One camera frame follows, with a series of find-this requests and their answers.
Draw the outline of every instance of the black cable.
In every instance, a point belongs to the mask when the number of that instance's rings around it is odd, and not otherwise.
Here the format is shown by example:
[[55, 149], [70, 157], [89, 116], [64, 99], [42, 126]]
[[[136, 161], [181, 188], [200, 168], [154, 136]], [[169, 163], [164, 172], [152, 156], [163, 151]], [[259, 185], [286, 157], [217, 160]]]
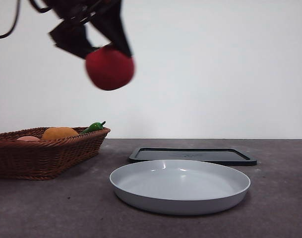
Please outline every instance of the black cable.
[[6, 32], [5, 34], [0, 35], [0, 39], [9, 36], [12, 33], [12, 31], [14, 30], [14, 28], [16, 27], [17, 19], [18, 19], [19, 12], [20, 12], [20, 2], [21, 2], [21, 0], [17, 0], [16, 15], [15, 15], [15, 19], [14, 19], [14, 22], [13, 22], [13, 25], [12, 25], [11, 29], [8, 32]]

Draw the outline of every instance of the black tray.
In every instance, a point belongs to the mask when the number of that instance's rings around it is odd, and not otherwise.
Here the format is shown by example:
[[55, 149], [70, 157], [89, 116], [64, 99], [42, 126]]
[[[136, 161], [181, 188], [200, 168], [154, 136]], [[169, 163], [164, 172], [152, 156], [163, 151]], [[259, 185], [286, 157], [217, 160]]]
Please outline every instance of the black tray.
[[130, 155], [132, 162], [148, 160], [196, 160], [220, 165], [256, 165], [256, 160], [235, 149], [200, 148], [136, 148]]

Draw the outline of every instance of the red tomato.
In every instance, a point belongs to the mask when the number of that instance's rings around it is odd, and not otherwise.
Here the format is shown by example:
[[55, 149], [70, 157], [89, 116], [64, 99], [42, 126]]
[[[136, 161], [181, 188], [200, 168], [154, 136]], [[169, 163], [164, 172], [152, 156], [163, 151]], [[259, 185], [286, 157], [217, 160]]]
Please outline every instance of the red tomato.
[[132, 57], [106, 45], [86, 57], [86, 69], [92, 82], [100, 89], [115, 90], [128, 84], [134, 74]]

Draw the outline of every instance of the plate rim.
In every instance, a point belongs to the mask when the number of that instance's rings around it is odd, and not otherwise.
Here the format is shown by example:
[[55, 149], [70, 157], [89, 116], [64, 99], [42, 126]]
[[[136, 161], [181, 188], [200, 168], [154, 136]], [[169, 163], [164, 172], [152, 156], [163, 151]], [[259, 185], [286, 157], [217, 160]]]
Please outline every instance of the plate rim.
[[[230, 170], [233, 170], [233, 171], [236, 171], [236, 172], [239, 172], [241, 175], [243, 175], [243, 177], [245, 177], [248, 181], [248, 185], [240, 190], [239, 192], [236, 192], [234, 194], [231, 194], [229, 196], [221, 196], [221, 197], [215, 197], [215, 198], [210, 198], [210, 199], [173, 199], [173, 198], [159, 198], [159, 197], [151, 197], [151, 196], [145, 196], [145, 195], [141, 195], [141, 194], [136, 194], [136, 193], [132, 193], [132, 192], [129, 192], [129, 191], [126, 191], [122, 188], [120, 188], [119, 186], [117, 186], [111, 179], [111, 176], [112, 174], [114, 174], [117, 170], [123, 168], [123, 167], [127, 167], [127, 166], [134, 166], [135, 164], [139, 164], [139, 163], [152, 163], [152, 162], [155, 162], [155, 161], [185, 161], [186, 163], [193, 163], [193, 162], [198, 162], [198, 163], [205, 163], [205, 164], [212, 164], [213, 166], [222, 166], [222, 167], [226, 167], [227, 169], [230, 169]], [[109, 181], [111, 182], [111, 184], [116, 187], [117, 189], [125, 192], [125, 193], [129, 193], [129, 194], [132, 194], [134, 196], [139, 196], [139, 197], [144, 197], [144, 198], [150, 198], [150, 199], [157, 199], [157, 200], [163, 200], [163, 201], [179, 201], [179, 202], [187, 202], [187, 201], [211, 201], [211, 200], [218, 200], [218, 199], [226, 199], [226, 198], [230, 198], [230, 197], [233, 197], [233, 196], [237, 196], [239, 194], [242, 194], [244, 192], [246, 192], [250, 186], [251, 186], [251, 180], [250, 178], [243, 172], [237, 170], [237, 169], [234, 169], [234, 168], [231, 168], [231, 167], [228, 167], [228, 166], [224, 166], [224, 165], [219, 165], [219, 164], [215, 164], [215, 163], [210, 163], [210, 162], [204, 162], [204, 161], [196, 161], [196, 160], [148, 160], [148, 161], [141, 161], [141, 162], [136, 162], [134, 164], [128, 164], [128, 165], [123, 165], [115, 170], [113, 170], [111, 172], [111, 174], [109, 175]]]

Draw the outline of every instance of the white backdrop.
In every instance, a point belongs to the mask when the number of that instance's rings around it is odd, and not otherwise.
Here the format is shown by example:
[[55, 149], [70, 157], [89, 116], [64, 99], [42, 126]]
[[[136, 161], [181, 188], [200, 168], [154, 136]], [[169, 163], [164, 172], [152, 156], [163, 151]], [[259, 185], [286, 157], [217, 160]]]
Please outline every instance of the white backdrop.
[[[0, 33], [15, 2], [0, 0]], [[302, 138], [302, 0], [124, 0], [136, 74], [115, 91], [53, 46], [53, 12], [22, 3], [0, 40], [0, 132], [106, 120], [108, 138]]]

